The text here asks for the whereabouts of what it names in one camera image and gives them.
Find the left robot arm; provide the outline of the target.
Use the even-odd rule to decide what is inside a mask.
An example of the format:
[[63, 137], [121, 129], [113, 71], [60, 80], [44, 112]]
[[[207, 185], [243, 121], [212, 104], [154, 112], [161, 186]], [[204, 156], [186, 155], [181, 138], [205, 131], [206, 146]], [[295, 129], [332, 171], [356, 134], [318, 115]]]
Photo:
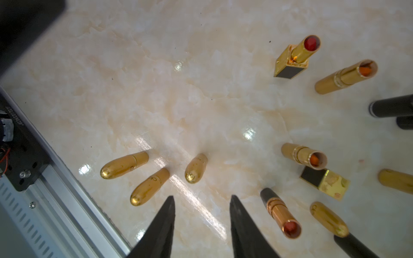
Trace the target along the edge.
[[1, 1], [1, 75], [60, 17], [66, 1]]

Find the black lipstick front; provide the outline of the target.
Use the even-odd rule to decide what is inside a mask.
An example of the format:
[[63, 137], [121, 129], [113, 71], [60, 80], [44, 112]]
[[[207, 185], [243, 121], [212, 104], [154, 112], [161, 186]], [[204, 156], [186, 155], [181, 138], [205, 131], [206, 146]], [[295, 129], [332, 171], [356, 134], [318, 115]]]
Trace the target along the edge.
[[285, 202], [270, 188], [262, 189], [260, 197], [284, 236], [288, 239], [297, 239], [302, 233], [302, 228], [288, 210]]

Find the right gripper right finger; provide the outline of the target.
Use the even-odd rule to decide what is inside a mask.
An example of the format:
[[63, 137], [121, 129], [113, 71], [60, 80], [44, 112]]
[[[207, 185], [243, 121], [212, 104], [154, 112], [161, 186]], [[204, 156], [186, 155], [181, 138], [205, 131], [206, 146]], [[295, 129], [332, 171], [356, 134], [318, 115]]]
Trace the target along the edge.
[[230, 221], [235, 258], [279, 258], [236, 195], [231, 196]]

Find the square gold lipstick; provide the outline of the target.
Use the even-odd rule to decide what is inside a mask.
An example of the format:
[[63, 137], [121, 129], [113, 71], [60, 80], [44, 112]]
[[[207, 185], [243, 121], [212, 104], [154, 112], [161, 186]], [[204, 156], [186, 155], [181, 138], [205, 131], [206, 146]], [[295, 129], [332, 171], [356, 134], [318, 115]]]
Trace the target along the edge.
[[308, 68], [309, 58], [321, 46], [316, 35], [309, 35], [297, 45], [288, 45], [275, 63], [274, 77], [293, 79]]

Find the gold bullet lipstick cap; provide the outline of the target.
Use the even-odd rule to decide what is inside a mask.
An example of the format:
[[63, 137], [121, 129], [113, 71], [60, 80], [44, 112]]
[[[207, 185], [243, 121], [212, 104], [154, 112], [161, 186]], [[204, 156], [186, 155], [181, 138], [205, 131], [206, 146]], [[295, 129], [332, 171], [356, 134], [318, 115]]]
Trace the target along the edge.
[[413, 194], [413, 176], [391, 169], [382, 169], [378, 173], [379, 182], [392, 189]]

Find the square gold lipstick cap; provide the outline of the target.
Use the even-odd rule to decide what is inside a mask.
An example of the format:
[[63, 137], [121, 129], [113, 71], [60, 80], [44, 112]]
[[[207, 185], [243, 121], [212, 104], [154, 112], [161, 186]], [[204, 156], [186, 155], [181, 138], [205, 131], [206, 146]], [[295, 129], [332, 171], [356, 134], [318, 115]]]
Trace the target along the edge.
[[305, 167], [300, 178], [338, 201], [343, 199], [350, 186], [349, 180], [329, 169], [315, 170]]

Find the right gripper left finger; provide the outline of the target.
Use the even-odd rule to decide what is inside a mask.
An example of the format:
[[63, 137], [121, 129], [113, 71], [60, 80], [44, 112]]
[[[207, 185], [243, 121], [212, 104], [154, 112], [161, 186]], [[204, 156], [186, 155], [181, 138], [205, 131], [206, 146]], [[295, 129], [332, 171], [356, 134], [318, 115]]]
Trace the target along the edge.
[[175, 202], [168, 196], [150, 226], [127, 258], [170, 258], [175, 222]]

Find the black lipstick tube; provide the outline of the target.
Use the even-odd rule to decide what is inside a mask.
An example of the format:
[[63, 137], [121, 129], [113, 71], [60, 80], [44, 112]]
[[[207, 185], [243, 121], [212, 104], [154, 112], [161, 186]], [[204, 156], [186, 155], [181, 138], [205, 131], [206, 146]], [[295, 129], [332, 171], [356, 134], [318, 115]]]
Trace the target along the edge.
[[413, 95], [387, 98], [372, 102], [369, 112], [376, 118], [405, 117], [413, 115]]

